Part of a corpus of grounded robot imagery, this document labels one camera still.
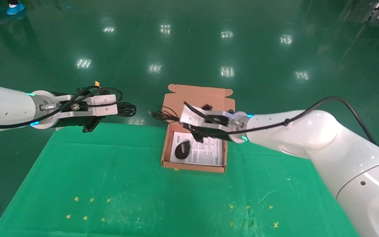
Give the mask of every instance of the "open cardboard box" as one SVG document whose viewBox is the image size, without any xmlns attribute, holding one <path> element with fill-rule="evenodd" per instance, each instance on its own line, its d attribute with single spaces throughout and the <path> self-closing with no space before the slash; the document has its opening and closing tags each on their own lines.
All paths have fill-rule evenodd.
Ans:
<svg viewBox="0 0 379 237">
<path fill-rule="evenodd" d="M 170 84 L 167 87 L 173 93 L 164 95 L 164 106 L 167 106 L 176 112 L 178 117 L 181 116 L 184 101 L 190 105 L 201 108 L 205 104 L 213 107 L 214 111 L 228 111 L 235 110 L 235 100 L 226 98 L 232 95 L 231 89 L 213 88 L 213 87 L 194 87 L 185 85 Z M 167 126 L 166 138 L 164 139 L 164 149 L 162 152 L 162 167 L 176 168 L 192 171 L 208 171 L 224 173 L 227 161 L 227 141 L 223 142 L 223 166 L 210 166 L 210 165 L 190 165 L 170 162 L 170 152 L 172 150 L 172 141 L 174 132 L 187 132 L 181 124 L 175 122 Z"/>
</svg>

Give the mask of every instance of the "green floor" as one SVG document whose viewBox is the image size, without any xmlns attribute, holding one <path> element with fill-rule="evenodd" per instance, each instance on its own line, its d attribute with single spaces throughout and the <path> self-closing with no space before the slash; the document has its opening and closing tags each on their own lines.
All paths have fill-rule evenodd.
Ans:
<svg viewBox="0 0 379 237">
<path fill-rule="evenodd" d="M 106 122 L 152 126 L 163 124 L 146 111 L 162 104 L 171 83 L 231 88 L 237 110 L 258 114 L 338 95 L 379 143 L 379 21 L 363 23 L 375 1 L 24 3 L 18 17 L 0 15 L 2 87 L 73 93 L 96 80 L 138 107 L 135 117 Z M 78 69 L 79 59 L 91 60 L 89 68 Z M 342 105 L 323 109 L 363 135 Z M 0 133 L 0 215 L 52 132 Z"/>
</svg>

